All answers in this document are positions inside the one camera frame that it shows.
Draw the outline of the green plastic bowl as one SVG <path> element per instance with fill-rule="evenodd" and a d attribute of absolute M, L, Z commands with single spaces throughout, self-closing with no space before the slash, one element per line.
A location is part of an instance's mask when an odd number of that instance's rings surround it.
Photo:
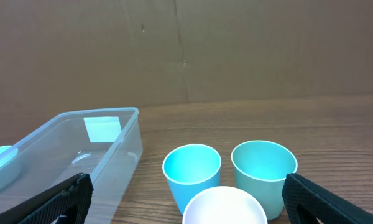
<path fill-rule="evenodd" d="M 17 159 L 18 148 L 0 146 L 0 191 L 11 184 L 21 173 L 21 164 Z"/>

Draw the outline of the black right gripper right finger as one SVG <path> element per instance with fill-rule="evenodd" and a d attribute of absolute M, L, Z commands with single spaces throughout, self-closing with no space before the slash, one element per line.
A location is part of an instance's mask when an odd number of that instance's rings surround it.
<path fill-rule="evenodd" d="M 291 224 L 373 224 L 373 214 L 296 173 L 287 174 L 282 197 Z"/>

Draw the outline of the blue plastic cup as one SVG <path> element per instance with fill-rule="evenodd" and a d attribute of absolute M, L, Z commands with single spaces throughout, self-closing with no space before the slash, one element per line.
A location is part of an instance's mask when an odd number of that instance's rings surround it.
<path fill-rule="evenodd" d="M 196 194 L 220 184 L 221 164 L 218 151 L 204 144 L 187 144 L 167 154 L 162 172 L 181 214 Z"/>

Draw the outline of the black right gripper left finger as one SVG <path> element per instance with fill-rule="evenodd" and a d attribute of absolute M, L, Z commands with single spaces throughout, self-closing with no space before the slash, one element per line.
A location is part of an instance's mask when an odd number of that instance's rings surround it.
<path fill-rule="evenodd" d="M 79 173 L 0 213 L 0 224 L 81 224 L 91 206 L 93 184 Z"/>

